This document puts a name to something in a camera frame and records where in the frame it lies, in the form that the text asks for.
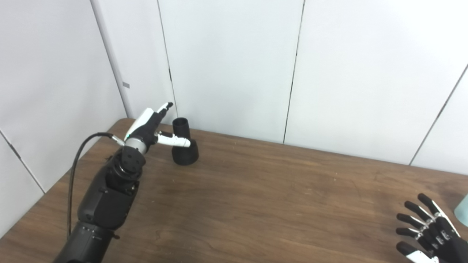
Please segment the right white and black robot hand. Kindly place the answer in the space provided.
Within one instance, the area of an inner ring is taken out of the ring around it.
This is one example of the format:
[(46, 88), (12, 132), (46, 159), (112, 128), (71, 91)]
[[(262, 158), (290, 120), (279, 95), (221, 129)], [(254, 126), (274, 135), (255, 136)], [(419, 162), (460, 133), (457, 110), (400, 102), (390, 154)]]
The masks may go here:
[(405, 201), (404, 207), (418, 217), (398, 213), (396, 218), (411, 228), (396, 228), (396, 234), (410, 237), (419, 246), (400, 241), (396, 250), (413, 263), (466, 263), (467, 241), (461, 237), (453, 223), (438, 204), (424, 193), (418, 200), (426, 207)]

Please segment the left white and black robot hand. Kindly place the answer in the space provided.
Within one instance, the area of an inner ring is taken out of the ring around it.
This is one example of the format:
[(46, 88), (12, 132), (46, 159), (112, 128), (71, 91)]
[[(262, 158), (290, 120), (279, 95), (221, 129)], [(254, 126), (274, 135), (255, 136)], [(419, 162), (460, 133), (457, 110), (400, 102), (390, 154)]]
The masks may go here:
[(143, 155), (154, 144), (189, 148), (192, 145), (189, 139), (178, 137), (175, 134), (156, 131), (172, 106), (173, 103), (168, 102), (157, 111), (154, 111), (152, 108), (146, 108), (127, 131), (123, 146), (136, 149)]

